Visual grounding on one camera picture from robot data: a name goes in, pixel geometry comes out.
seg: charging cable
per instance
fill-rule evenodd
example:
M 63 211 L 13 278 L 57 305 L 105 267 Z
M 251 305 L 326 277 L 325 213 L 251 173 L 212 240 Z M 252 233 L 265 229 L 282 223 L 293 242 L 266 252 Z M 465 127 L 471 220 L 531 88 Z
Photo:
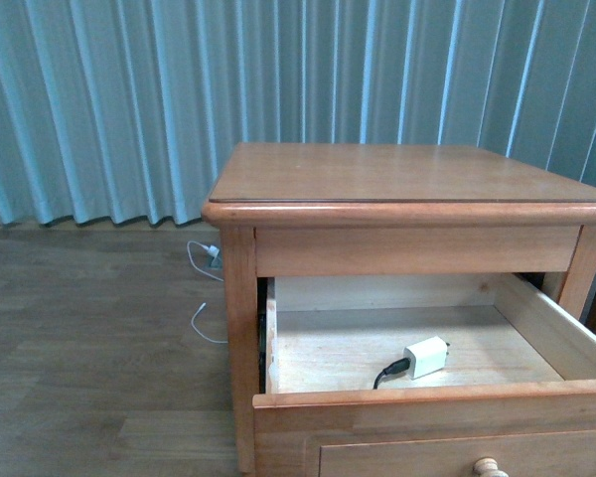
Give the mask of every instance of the charging cable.
M 195 261 L 192 259 L 192 251 L 190 250 L 190 245 L 191 244 L 198 245 L 203 250 L 205 250 L 206 253 L 209 256 L 211 256 L 212 258 L 216 258 L 217 256 L 219 256 L 219 253 L 221 252 L 219 250 L 219 248 L 217 246 L 214 246 L 214 245 L 210 245 L 210 246 L 203 245 L 199 241 L 195 241 L 195 240 L 190 240 L 186 244 L 186 250 L 188 251 L 188 258 L 190 259 L 190 265 L 194 268 L 194 270 L 196 270 L 198 273 L 201 273 L 201 274 L 203 274 L 203 275 L 211 278 L 212 280 L 223 281 L 223 279 L 220 278 L 219 276 L 212 275 L 211 273 L 207 273 L 205 270 L 201 270 L 200 268 L 197 267 L 197 265 L 195 264 Z
M 384 378 L 385 376 L 389 375 L 398 375 L 399 373 L 403 373 L 408 368 L 410 368 L 410 359 L 409 358 L 402 358 L 401 360 L 394 361 L 386 368 L 381 370 L 381 372 L 375 378 L 375 382 L 373 383 L 373 389 L 376 390 L 379 386 L 379 380 Z
M 192 316 L 192 320 L 190 320 L 190 324 L 192 325 L 192 327 L 195 329 L 195 331 L 197 333 L 199 333 L 199 335 L 204 338 L 205 340 L 208 340 L 210 343 L 215 343 L 217 345 L 226 345 L 227 341 L 223 341 L 223 340 L 213 340 L 212 338 L 208 338 L 206 335 L 204 335 L 202 333 L 202 331 L 197 328 L 197 325 L 195 324 L 195 320 L 197 319 L 197 317 L 201 314 L 201 312 L 203 311 L 203 309 L 206 307 L 206 303 L 202 303 L 201 306 L 199 307 L 199 309 L 197 310 L 197 312 Z

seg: wooden floor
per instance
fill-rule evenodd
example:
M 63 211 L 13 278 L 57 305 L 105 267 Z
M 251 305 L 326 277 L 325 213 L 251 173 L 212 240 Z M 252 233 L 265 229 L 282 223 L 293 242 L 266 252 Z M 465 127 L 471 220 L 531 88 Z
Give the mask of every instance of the wooden floor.
M 0 477 L 236 476 L 204 231 L 0 230 Z

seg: nightstand top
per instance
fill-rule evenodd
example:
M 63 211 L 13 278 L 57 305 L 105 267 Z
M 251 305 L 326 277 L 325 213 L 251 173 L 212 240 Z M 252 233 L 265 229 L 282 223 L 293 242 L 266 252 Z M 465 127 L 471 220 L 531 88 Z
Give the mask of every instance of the nightstand top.
M 241 143 L 216 203 L 587 203 L 596 188 L 470 146 Z

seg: black cable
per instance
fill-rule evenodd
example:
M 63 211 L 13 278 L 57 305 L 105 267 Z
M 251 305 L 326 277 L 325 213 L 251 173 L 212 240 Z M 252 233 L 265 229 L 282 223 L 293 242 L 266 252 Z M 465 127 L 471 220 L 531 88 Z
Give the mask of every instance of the black cable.
M 384 376 L 398 375 L 399 373 L 406 371 L 408 368 L 410 368 L 409 358 L 402 358 L 401 360 L 392 362 L 377 375 L 377 378 L 375 378 L 375 382 L 373 383 L 373 389 L 377 389 L 379 386 L 379 380 L 381 380 Z

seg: nightstand leg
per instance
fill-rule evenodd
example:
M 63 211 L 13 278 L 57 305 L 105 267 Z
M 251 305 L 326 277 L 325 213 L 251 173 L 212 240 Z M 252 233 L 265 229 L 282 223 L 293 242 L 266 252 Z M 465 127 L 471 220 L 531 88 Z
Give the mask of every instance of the nightstand leg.
M 580 318 L 596 273 L 596 226 L 582 226 L 567 271 L 548 273 L 543 291 L 569 314 Z
M 254 472 L 251 399 L 258 393 L 258 324 L 253 228 L 222 229 L 221 247 L 238 468 Z

